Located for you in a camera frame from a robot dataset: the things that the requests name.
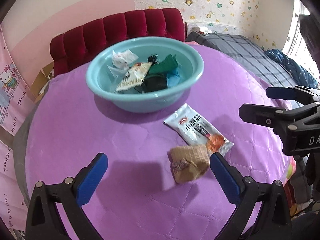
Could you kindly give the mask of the cardboard box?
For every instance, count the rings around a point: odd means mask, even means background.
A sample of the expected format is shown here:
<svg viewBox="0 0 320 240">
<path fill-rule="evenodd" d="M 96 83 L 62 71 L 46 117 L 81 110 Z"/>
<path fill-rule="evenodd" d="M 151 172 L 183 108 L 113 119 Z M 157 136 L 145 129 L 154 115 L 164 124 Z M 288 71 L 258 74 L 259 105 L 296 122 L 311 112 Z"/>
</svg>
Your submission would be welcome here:
<svg viewBox="0 0 320 240">
<path fill-rule="evenodd" d="M 49 84 L 49 81 L 54 76 L 54 63 L 51 62 L 50 64 L 46 65 L 44 68 L 40 70 L 37 77 L 33 81 L 30 91 L 34 96 L 34 103 L 37 103 L 42 99 L 44 96 L 44 91 Z"/>
</svg>

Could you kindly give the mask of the grey plaid bed cover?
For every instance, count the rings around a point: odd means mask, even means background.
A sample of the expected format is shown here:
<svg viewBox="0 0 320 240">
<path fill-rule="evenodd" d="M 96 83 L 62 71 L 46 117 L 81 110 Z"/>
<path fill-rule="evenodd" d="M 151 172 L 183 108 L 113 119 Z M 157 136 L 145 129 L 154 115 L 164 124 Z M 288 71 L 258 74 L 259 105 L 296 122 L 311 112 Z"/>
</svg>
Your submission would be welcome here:
<svg viewBox="0 0 320 240">
<path fill-rule="evenodd" d="M 271 86 L 295 87 L 297 85 L 282 65 L 266 56 L 258 45 L 244 36 L 229 34 L 210 34 L 206 36 L 192 31 L 187 36 L 186 41 L 194 41 L 226 54 L 247 71 L 252 72 Z"/>
</svg>

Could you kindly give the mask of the beige oatmeal sachet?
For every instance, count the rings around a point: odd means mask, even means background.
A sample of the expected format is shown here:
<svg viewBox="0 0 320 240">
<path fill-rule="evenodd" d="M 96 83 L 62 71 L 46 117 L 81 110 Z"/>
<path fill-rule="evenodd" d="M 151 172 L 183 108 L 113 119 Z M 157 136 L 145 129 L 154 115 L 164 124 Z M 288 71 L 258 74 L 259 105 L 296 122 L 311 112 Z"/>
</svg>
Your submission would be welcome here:
<svg viewBox="0 0 320 240">
<path fill-rule="evenodd" d="M 140 86 L 152 65 L 152 62 L 139 62 L 134 64 L 117 85 L 116 92 L 122 92 Z"/>
</svg>

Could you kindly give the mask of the white spicy snack packet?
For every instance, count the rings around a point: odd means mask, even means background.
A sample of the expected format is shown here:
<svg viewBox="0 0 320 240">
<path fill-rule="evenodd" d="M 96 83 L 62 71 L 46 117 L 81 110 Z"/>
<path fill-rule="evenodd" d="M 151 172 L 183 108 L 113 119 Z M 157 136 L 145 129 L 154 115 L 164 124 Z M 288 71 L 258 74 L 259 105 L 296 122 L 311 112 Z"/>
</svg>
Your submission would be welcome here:
<svg viewBox="0 0 320 240">
<path fill-rule="evenodd" d="M 211 154 L 219 152 L 224 156 L 234 146 L 233 142 L 186 103 L 164 119 L 164 123 L 175 130 L 188 145 L 204 145 Z"/>
</svg>

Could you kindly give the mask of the dark blue starry blanket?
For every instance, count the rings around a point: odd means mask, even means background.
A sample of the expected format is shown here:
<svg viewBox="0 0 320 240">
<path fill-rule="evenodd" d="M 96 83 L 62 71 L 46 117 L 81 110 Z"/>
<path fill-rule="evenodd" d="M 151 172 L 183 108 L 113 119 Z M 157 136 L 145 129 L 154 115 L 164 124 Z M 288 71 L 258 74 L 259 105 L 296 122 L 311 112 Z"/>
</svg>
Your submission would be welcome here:
<svg viewBox="0 0 320 240">
<path fill-rule="evenodd" d="M 285 55 L 281 50 L 267 50 L 265 51 L 265 55 L 283 66 L 293 77 L 297 85 L 319 89 L 319 82 L 306 69 L 300 66 L 293 59 L 287 57 L 287 55 Z"/>
</svg>

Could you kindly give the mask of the black glove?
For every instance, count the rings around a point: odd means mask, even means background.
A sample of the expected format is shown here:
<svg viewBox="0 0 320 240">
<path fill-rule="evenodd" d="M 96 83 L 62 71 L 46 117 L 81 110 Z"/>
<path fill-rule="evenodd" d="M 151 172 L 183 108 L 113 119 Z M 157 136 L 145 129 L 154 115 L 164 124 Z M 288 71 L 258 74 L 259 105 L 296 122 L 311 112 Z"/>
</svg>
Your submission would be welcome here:
<svg viewBox="0 0 320 240">
<path fill-rule="evenodd" d="M 143 83 L 134 89 L 141 94 L 167 89 L 167 77 L 164 74 L 148 74 Z"/>
</svg>

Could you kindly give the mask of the purple quilted table cover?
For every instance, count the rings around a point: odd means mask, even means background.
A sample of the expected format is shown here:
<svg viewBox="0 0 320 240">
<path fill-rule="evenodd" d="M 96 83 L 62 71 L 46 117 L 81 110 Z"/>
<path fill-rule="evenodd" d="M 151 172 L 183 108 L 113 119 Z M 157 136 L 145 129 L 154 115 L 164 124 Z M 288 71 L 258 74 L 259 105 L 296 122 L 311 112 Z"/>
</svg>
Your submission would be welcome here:
<svg viewBox="0 0 320 240">
<path fill-rule="evenodd" d="M 183 104 L 234 145 L 226 160 L 258 182 L 285 180 L 290 159 L 267 127 L 239 118 L 244 103 L 274 106 L 265 85 L 227 55 L 196 46 L 204 72 L 180 101 L 156 113 L 123 111 L 87 87 L 87 65 L 53 79 L 29 129 L 25 197 L 37 181 L 75 176 L 97 153 L 108 169 L 84 211 L 104 239 L 214 239 L 234 210 L 212 171 L 176 184 L 168 152 L 183 146 L 164 119 Z"/>
</svg>

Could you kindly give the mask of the clear zip bag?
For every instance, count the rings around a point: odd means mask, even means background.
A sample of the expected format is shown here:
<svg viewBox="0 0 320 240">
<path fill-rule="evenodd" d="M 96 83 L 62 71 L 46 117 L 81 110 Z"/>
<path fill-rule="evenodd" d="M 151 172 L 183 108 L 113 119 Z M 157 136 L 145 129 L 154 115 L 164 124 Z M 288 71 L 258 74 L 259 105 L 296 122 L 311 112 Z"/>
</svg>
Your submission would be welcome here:
<svg viewBox="0 0 320 240">
<path fill-rule="evenodd" d="M 120 69 L 117 67 L 108 66 L 108 69 L 112 76 L 114 77 L 114 84 L 117 85 L 120 83 L 120 81 L 123 79 L 123 77 L 126 75 L 127 70 Z"/>
</svg>

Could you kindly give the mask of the red velvet tufted sofa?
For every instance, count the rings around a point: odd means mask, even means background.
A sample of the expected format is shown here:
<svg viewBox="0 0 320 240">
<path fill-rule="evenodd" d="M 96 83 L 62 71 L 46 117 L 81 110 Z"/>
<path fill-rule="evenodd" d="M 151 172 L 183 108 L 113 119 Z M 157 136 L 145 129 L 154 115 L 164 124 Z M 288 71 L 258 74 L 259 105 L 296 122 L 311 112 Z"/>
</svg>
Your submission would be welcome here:
<svg viewBox="0 0 320 240">
<path fill-rule="evenodd" d="M 51 40 L 54 76 L 70 72 L 104 49 L 132 38 L 156 36 L 183 42 L 186 28 L 176 8 L 133 10 L 93 20 Z"/>
</svg>

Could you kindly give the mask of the beige brown sock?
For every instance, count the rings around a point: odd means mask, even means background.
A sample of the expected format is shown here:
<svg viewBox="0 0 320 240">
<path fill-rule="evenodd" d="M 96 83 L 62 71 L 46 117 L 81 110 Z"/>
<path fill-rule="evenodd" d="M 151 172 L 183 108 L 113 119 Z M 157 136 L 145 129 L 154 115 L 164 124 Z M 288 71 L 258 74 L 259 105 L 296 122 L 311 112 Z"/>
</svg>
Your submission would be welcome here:
<svg viewBox="0 0 320 240">
<path fill-rule="evenodd" d="M 209 168 L 205 145 L 177 146 L 168 152 L 168 157 L 173 178 L 178 184 L 200 178 Z"/>
</svg>

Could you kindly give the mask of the pink Hello Kitty curtain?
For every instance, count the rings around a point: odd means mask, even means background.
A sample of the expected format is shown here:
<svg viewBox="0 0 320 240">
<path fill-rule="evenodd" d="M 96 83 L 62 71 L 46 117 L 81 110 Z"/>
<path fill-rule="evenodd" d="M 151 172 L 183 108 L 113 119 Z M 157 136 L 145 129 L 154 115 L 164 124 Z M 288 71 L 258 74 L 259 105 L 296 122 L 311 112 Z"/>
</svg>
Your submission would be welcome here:
<svg viewBox="0 0 320 240">
<path fill-rule="evenodd" d="M 28 85 L 20 76 L 1 35 L 1 128 L 15 135 L 34 106 Z M 18 187 L 13 148 L 1 139 L 1 219 L 15 230 L 25 230 L 27 207 Z"/>
</svg>

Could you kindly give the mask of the white plastic bag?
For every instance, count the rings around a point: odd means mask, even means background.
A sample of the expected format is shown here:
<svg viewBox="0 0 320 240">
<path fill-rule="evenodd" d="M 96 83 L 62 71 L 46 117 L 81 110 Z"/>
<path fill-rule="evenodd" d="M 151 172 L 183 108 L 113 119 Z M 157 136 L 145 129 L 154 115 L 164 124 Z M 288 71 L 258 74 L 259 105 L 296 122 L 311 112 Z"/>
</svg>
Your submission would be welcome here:
<svg viewBox="0 0 320 240">
<path fill-rule="evenodd" d="M 138 56 L 130 50 L 116 53 L 112 51 L 112 63 L 116 68 L 128 69 L 130 64 L 134 63 L 138 59 Z"/>
</svg>

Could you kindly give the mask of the teal plastic basin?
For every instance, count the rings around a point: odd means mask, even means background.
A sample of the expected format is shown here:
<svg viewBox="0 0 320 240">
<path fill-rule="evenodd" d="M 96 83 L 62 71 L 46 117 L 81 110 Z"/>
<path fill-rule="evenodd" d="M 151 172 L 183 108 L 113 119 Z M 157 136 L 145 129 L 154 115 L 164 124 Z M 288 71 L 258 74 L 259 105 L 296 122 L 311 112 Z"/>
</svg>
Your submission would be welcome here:
<svg viewBox="0 0 320 240">
<path fill-rule="evenodd" d="M 133 113 L 171 106 L 204 71 L 200 54 L 172 38 L 140 37 L 119 42 L 89 64 L 86 83 L 97 96 Z"/>
</svg>

